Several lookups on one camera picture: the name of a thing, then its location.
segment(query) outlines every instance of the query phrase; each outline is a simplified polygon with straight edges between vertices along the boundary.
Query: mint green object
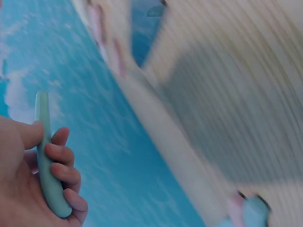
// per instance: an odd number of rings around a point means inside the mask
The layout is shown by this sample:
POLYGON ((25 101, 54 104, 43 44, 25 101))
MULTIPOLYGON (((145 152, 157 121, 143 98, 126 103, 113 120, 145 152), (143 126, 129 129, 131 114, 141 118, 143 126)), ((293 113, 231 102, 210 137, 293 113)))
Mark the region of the mint green object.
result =
MULTIPOLYGON (((268 227, 270 207, 260 196, 246 198, 243 204, 245 227, 268 227)), ((215 227, 236 227, 230 218, 224 219, 215 227)))
POLYGON ((51 142, 52 137, 47 91, 37 92, 35 119, 41 121, 44 127, 43 140, 37 146, 42 193, 51 211, 60 218, 66 218, 71 214, 71 207, 64 198, 61 182, 51 173, 50 167, 53 161, 44 152, 45 145, 51 142))

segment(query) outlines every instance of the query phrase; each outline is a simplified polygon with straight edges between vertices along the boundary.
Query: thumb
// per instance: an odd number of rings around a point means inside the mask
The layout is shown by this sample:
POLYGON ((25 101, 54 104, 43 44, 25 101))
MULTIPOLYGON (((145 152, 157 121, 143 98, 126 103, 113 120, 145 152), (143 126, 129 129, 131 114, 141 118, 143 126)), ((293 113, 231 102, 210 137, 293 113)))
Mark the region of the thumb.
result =
POLYGON ((43 139, 43 124, 35 121, 33 124, 25 124, 14 121, 19 130, 24 149, 28 150, 37 146, 43 139))

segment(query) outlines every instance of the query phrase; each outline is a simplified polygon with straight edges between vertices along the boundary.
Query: hand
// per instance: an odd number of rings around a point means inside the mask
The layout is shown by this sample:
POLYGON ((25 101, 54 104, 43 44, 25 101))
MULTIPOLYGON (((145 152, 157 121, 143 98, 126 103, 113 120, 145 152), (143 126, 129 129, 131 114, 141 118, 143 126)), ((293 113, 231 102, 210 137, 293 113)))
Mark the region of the hand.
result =
POLYGON ((58 218, 48 208, 37 173, 37 146, 43 137, 40 122, 32 125, 0 116, 0 226, 3 227, 81 227, 88 213, 87 202, 78 193, 80 173, 73 167, 74 154, 65 147, 68 128, 60 128, 45 146, 45 153, 56 161, 53 175, 62 181, 64 196, 72 214, 58 218))

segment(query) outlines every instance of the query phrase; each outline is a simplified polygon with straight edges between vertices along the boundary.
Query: blue sky mural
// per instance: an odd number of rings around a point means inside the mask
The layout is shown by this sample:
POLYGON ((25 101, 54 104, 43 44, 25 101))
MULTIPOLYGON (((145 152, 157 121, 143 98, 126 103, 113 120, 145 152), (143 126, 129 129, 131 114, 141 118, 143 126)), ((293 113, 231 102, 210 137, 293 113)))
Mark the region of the blue sky mural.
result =
POLYGON ((31 123, 36 92, 47 90, 53 131, 71 129, 89 203, 84 226, 204 226, 69 0, 5 1, 1 47, 1 114, 31 123))

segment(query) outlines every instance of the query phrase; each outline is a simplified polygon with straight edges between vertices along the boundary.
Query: pink object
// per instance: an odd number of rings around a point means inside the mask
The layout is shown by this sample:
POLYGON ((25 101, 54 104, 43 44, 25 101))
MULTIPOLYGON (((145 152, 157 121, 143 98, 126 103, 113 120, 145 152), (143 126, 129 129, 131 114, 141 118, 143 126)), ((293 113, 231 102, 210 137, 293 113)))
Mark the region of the pink object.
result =
POLYGON ((243 204, 245 199, 239 194, 233 194, 228 201, 228 214, 235 227, 245 227, 243 219, 243 204))
POLYGON ((103 8, 98 4, 89 4, 89 17, 95 40, 98 45, 105 45, 107 39, 103 8))
POLYGON ((118 67, 119 74, 121 77, 125 78, 126 77, 126 64, 125 64, 124 57, 122 55, 120 43, 118 42, 118 40, 116 38, 113 39, 113 43, 114 43, 114 47, 115 47, 115 51, 116 51, 116 55, 117 55, 117 58, 115 59, 115 61, 117 61, 116 64, 118 67))

